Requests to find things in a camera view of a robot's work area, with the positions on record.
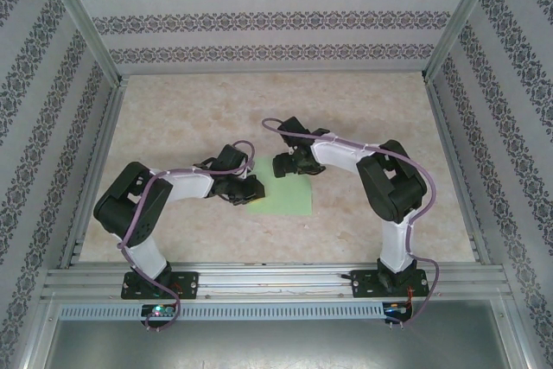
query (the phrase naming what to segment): green square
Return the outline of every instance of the green square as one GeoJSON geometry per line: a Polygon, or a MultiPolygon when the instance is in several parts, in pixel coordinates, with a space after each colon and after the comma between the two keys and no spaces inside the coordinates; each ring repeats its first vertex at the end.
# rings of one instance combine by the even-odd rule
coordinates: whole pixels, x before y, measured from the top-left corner
{"type": "Polygon", "coordinates": [[[311,215],[311,182],[307,175],[273,175],[272,157],[256,157],[253,174],[265,186],[265,197],[246,205],[248,213],[311,215]]]}

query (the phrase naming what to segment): purple cable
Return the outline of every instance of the purple cable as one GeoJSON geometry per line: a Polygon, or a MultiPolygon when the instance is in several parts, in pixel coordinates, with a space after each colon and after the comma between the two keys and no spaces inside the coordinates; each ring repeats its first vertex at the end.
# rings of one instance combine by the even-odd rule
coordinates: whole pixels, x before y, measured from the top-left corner
{"type": "MultiPolygon", "coordinates": [[[[142,192],[140,201],[138,202],[138,205],[137,205],[137,210],[135,211],[135,214],[132,217],[132,221],[130,222],[129,228],[127,229],[127,233],[124,235],[123,240],[120,243],[118,243],[118,249],[121,250],[121,253],[123,254],[123,257],[129,262],[130,267],[134,271],[136,271],[137,274],[140,277],[142,277],[144,280],[146,280],[150,284],[153,284],[158,289],[161,289],[161,290],[165,291],[166,293],[168,293],[170,296],[172,296],[175,299],[176,310],[175,310],[175,314],[173,315],[173,318],[171,320],[169,320],[167,323],[165,323],[163,326],[161,326],[159,328],[156,328],[156,332],[161,332],[162,330],[165,330],[166,328],[169,328],[170,326],[172,326],[175,323],[176,319],[181,314],[181,298],[179,298],[179,296],[173,290],[168,289],[164,285],[159,284],[155,279],[148,277],[140,268],[138,268],[137,264],[132,260],[129,253],[126,251],[127,244],[129,243],[129,239],[130,239],[130,237],[132,237],[132,234],[134,233],[135,228],[137,227],[138,217],[140,216],[140,213],[143,210],[144,203],[146,201],[146,197],[148,196],[148,192],[151,189],[154,181],[156,181],[157,179],[159,179],[160,177],[163,177],[163,176],[177,175],[177,174],[182,174],[182,173],[193,173],[193,172],[198,172],[199,174],[206,174],[206,175],[231,175],[231,174],[234,174],[234,173],[237,173],[237,172],[240,172],[240,171],[244,171],[244,169],[252,168],[253,167],[253,158],[256,155],[255,147],[253,146],[253,144],[251,142],[249,142],[247,140],[238,140],[237,142],[233,143],[232,146],[234,147],[237,144],[247,144],[248,146],[250,146],[250,149],[251,149],[251,154],[249,155],[247,162],[245,164],[243,164],[242,166],[240,166],[239,168],[232,169],[232,170],[221,170],[221,171],[218,171],[218,170],[203,170],[203,169],[200,169],[200,168],[172,169],[172,170],[164,170],[162,172],[159,172],[156,175],[153,175],[148,180],[148,183],[146,183],[146,186],[144,187],[144,190],[142,192]]],[[[151,329],[151,326],[149,325],[149,319],[151,317],[152,317],[152,314],[148,315],[146,317],[146,322],[144,323],[147,330],[151,329]]]]}
{"type": "Polygon", "coordinates": [[[434,294],[435,287],[438,284],[438,278],[440,277],[440,265],[433,259],[418,257],[417,255],[413,254],[411,252],[411,242],[410,242],[413,224],[415,223],[415,221],[417,219],[419,219],[426,212],[428,212],[428,210],[430,210],[430,208],[432,208],[432,206],[434,205],[434,202],[435,202],[436,188],[435,188],[434,179],[432,179],[432,176],[430,175],[430,173],[423,166],[421,166],[417,162],[409,159],[409,157],[405,157],[405,156],[400,155],[400,154],[398,154],[394,151],[380,149],[379,147],[369,146],[368,144],[352,142],[350,140],[346,140],[346,139],[340,138],[340,137],[332,137],[331,138],[331,137],[314,136],[312,134],[290,133],[290,132],[287,132],[287,131],[280,131],[279,129],[277,129],[275,127],[271,127],[270,125],[268,125],[267,124],[268,122],[275,122],[275,123],[282,124],[283,123],[282,120],[279,120],[278,118],[265,118],[261,122],[261,125],[267,130],[274,131],[275,133],[282,134],[284,136],[309,138],[309,139],[319,140],[319,141],[322,141],[322,142],[330,142],[330,143],[342,143],[342,144],[345,144],[345,145],[348,145],[348,146],[352,146],[356,149],[374,151],[375,153],[380,153],[380,154],[383,154],[383,155],[394,157],[396,159],[401,160],[402,162],[406,162],[406,163],[410,164],[411,166],[413,166],[415,169],[417,169],[421,173],[421,175],[424,176],[426,181],[429,183],[429,185],[430,185],[430,200],[429,200],[429,203],[426,204],[426,206],[423,209],[421,209],[419,212],[417,212],[415,215],[413,215],[413,217],[409,220],[409,223],[407,224],[407,233],[406,233],[406,238],[405,238],[405,250],[407,251],[407,253],[413,259],[415,259],[417,261],[423,261],[424,263],[433,264],[434,267],[435,267],[435,278],[434,278],[434,282],[432,283],[432,286],[430,287],[428,295],[426,296],[426,298],[423,301],[423,304],[421,304],[421,307],[419,308],[419,310],[417,310],[415,315],[413,315],[407,322],[405,322],[404,326],[408,326],[409,324],[411,324],[411,322],[414,321],[423,312],[423,310],[426,308],[426,306],[427,306],[427,304],[430,300],[430,297],[432,297],[432,294],[434,294]]]}

